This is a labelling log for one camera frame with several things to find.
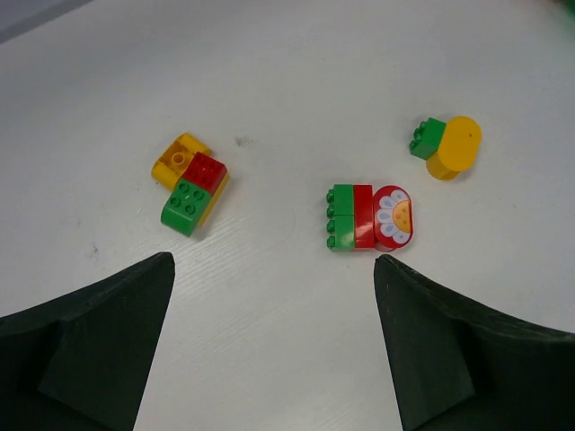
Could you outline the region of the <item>yellow curved lego brick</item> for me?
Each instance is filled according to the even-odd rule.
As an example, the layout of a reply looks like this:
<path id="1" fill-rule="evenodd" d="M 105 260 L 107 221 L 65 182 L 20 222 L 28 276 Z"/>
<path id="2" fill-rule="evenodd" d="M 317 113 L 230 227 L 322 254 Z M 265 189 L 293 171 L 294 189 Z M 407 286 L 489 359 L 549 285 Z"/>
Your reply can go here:
<path id="1" fill-rule="evenodd" d="M 172 191 L 196 153 L 211 155 L 212 150 L 192 134 L 183 133 L 155 161 L 152 177 Z"/>

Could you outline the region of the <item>green red flower lego stack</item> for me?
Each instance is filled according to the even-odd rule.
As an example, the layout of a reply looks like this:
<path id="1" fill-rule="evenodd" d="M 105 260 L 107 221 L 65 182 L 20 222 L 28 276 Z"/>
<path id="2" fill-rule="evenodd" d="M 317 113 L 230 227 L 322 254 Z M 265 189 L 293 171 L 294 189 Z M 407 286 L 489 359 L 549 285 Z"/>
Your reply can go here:
<path id="1" fill-rule="evenodd" d="M 413 238 L 411 197 L 399 186 L 335 184 L 325 200 L 326 245 L 332 251 L 391 252 Z"/>

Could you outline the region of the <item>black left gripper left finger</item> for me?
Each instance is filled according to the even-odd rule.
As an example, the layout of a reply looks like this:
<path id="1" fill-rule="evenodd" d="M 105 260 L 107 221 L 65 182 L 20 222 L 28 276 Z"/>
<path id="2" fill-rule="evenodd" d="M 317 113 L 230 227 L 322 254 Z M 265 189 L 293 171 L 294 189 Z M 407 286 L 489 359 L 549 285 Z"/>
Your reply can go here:
<path id="1" fill-rule="evenodd" d="M 159 252 L 1 319 L 3 430 L 131 430 L 173 291 Z"/>

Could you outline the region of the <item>green red yellow lego stack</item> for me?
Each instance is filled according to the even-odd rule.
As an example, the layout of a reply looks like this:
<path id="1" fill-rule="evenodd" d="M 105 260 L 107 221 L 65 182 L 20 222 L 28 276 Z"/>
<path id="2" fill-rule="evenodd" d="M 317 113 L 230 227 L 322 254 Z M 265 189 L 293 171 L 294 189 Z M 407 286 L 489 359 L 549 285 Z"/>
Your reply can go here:
<path id="1" fill-rule="evenodd" d="M 223 163 L 196 153 L 167 199 L 161 212 L 161 223 L 190 237 L 206 222 L 229 179 Z"/>

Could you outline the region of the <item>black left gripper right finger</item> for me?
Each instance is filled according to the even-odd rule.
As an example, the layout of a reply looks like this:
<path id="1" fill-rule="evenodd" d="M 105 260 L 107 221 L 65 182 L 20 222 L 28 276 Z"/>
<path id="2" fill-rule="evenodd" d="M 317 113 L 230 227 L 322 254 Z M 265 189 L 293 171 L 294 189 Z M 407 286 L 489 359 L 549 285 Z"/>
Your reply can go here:
<path id="1" fill-rule="evenodd" d="M 376 303 L 405 430 L 572 430 L 574 336 L 496 311 L 390 255 Z"/>

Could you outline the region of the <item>green yellow oval lego stack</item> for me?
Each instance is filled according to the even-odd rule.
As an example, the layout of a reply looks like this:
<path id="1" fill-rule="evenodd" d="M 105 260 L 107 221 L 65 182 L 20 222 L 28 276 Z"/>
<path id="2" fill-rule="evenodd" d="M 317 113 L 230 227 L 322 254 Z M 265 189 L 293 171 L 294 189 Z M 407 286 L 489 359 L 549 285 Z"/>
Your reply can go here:
<path id="1" fill-rule="evenodd" d="M 410 154 L 425 161 L 428 173 L 436 180 L 453 180 L 473 167 L 482 130 L 466 116 L 449 121 L 427 118 L 413 131 Z"/>

